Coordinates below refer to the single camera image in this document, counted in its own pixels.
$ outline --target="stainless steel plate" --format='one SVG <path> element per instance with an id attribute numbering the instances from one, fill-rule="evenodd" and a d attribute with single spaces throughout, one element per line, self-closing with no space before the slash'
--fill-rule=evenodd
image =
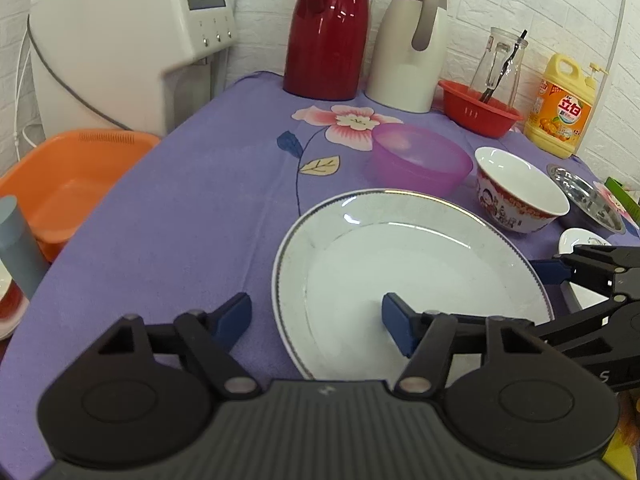
<path id="1" fill-rule="evenodd" d="M 626 232 L 622 217 L 587 181 L 557 164 L 549 164 L 546 172 L 569 199 L 571 209 L 562 218 L 570 227 L 605 230 L 608 234 Z"/>

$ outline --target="glass carafe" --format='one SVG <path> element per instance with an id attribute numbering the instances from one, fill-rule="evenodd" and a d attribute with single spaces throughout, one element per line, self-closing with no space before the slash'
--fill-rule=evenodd
<path id="1" fill-rule="evenodd" d="M 484 56 L 469 87 L 470 93 L 479 92 L 479 98 L 491 95 L 512 107 L 520 79 L 522 56 L 528 44 L 515 34 L 492 27 Z"/>

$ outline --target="bottle label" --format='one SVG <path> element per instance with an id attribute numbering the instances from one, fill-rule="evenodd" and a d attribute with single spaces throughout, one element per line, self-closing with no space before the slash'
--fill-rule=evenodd
<path id="1" fill-rule="evenodd" d="M 543 79 L 528 121 L 550 136 L 576 146 L 589 113 L 591 106 L 587 103 Z"/>

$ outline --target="purple tablecloth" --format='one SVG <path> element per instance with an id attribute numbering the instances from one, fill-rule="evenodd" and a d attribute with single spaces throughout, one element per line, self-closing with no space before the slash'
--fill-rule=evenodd
<path id="1" fill-rule="evenodd" d="M 486 145 L 505 148 L 542 170 L 559 161 L 515 132 L 486 139 L 438 113 L 399 112 L 363 95 L 350 104 L 430 127 L 469 153 Z M 244 290 L 254 320 L 233 355 L 261 381 L 299 377 L 278 336 L 270 292 L 276 250 L 298 217 L 296 185 L 303 212 L 338 193 L 376 186 L 366 177 L 369 152 L 323 134 L 313 137 L 300 164 L 338 155 L 339 170 L 296 180 L 298 160 L 283 148 L 300 147 L 278 146 L 276 139 L 289 131 L 305 146 L 319 126 L 291 116 L 311 105 L 330 110 L 335 103 L 286 94 L 281 78 L 270 73 L 239 81 L 129 171 L 82 225 L 40 285 L 0 365 L 0 463 L 16 480 L 32 478 L 51 460 L 36 424 L 38 398 L 127 312 L 169 322 Z M 594 179 L 576 158 L 562 165 Z M 449 199 L 482 214 L 475 185 L 473 171 Z M 510 237 L 526 257 L 546 258 L 556 252 L 561 232 L 554 222 Z M 610 241 L 638 243 L 631 235 Z"/>

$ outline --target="green object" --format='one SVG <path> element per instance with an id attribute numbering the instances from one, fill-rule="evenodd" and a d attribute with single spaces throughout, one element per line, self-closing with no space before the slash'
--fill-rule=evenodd
<path id="1" fill-rule="evenodd" d="M 640 223 L 640 206 L 624 189 L 622 189 L 622 185 L 616 179 L 611 177 L 605 181 L 604 185 L 609 189 L 613 196 L 620 201 L 634 222 Z"/>

